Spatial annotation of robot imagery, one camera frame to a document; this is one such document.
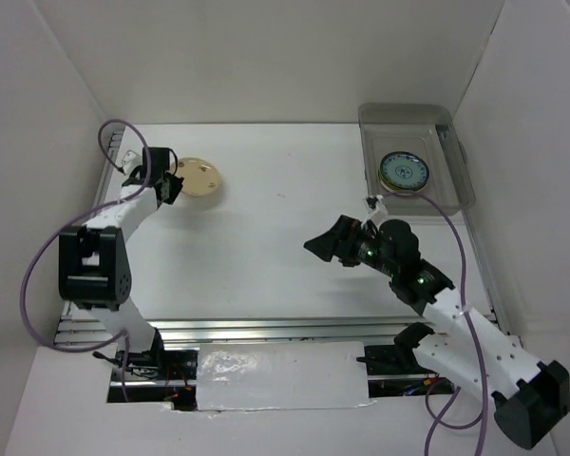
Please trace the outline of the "cream plate with flowers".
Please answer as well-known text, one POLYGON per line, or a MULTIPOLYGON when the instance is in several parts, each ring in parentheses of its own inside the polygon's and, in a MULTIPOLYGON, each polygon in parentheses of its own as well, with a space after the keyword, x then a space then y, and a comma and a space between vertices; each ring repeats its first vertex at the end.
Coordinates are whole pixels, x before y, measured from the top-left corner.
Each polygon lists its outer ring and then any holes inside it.
POLYGON ((217 168, 199 158, 179 159, 171 166, 171 171, 178 178, 183 178, 184 195, 190 197, 206 197, 219 190, 222 184, 221 174, 217 168))

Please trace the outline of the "blue patterned plate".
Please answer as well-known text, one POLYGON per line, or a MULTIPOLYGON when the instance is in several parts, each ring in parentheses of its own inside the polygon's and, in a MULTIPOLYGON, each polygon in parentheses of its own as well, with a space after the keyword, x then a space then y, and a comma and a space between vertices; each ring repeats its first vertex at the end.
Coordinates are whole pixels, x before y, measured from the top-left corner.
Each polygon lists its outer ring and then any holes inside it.
POLYGON ((378 168, 380 181, 390 181, 399 185, 415 185, 428 182, 430 171, 421 158, 404 151, 391 152, 384 156, 378 168))

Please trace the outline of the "lime green plate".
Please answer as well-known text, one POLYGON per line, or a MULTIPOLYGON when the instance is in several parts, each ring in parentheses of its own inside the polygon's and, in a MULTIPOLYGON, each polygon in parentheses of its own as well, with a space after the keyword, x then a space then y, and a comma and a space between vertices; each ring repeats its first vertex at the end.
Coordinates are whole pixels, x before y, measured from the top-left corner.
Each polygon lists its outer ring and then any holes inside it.
POLYGON ((390 181, 380 181, 381 186, 391 192, 391 193, 404 193, 404 194, 414 194, 423 192, 427 187, 428 183, 426 181, 420 182, 415 185, 399 185, 397 182, 392 183, 390 181))

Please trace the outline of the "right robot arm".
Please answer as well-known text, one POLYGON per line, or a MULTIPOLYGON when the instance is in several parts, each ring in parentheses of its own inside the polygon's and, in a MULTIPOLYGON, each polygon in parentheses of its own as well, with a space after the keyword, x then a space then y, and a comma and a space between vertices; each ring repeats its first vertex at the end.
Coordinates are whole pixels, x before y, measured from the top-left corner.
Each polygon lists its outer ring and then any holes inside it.
POLYGON ((342 216, 304 247, 325 262, 387 276, 395 296, 425 320, 401 333, 397 366, 433 371, 475 396, 516 446, 534 448, 569 413, 568 369, 540 360, 470 307, 462 289, 422 258, 407 222, 342 216))

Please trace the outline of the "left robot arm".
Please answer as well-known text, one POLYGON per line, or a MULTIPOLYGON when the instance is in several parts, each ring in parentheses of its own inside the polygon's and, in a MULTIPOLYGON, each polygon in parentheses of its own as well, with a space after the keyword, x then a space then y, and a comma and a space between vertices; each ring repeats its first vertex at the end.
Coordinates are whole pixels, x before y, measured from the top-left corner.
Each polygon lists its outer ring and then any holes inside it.
POLYGON ((159 330, 143 318, 131 297, 126 243, 146 219, 177 199, 183 188, 183 178, 175 175, 177 165, 177 155, 168 147, 126 154, 128 176, 116 200, 58 236, 61 298, 95 317, 110 335, 125 333, 117 360, 148 379, 165 374, 169 357, 159 330))

